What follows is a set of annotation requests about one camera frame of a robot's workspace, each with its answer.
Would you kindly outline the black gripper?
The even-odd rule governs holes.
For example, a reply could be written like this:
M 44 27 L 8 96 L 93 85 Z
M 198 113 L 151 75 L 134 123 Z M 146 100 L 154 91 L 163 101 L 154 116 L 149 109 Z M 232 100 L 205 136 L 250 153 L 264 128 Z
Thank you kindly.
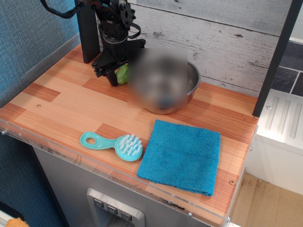
M 103 51 L 92 63 L 92 68 L 97 77 L 105 76 L 112 86 L 118 86 L 115 70 L 127 63 L 128 50 L 144 48 L 144 39 L 128 40 L 128 38 L 117 42 L 115 39 L 106 40 L 101 38 Z

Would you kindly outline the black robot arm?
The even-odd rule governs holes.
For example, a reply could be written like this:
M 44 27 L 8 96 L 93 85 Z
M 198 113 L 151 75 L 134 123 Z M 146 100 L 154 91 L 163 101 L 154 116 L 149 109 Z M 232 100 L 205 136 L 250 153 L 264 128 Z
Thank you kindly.
M 112 86 L 118 81 L 115 70 L 127 63 L 128 53 L 132 49 L 144 48 L 146 41 L 137 39 L 141 28 L 133 21 L 135 10 L 126 0 L 82 0 L 89 5 L 100 21 L 100 32 L 103 50 L 92 63 L 97 77 L 104 76 Z

